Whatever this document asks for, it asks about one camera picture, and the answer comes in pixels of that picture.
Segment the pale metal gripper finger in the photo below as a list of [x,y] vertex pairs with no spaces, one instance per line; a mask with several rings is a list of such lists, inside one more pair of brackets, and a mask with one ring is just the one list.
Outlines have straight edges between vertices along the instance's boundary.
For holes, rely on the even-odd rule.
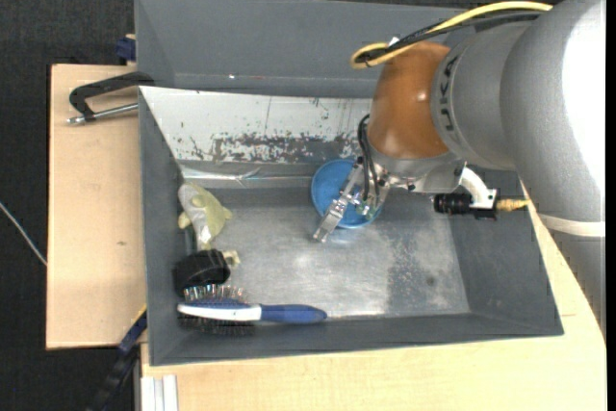
[[325,210],[323,217],[313,234],[314,240],[326,240],[341,221],[341,203],[333,201]]
[[328,236],[338,227],[344,218],[346,207],[341,205],[330,205],[319,224],[319,242],[324,243]]

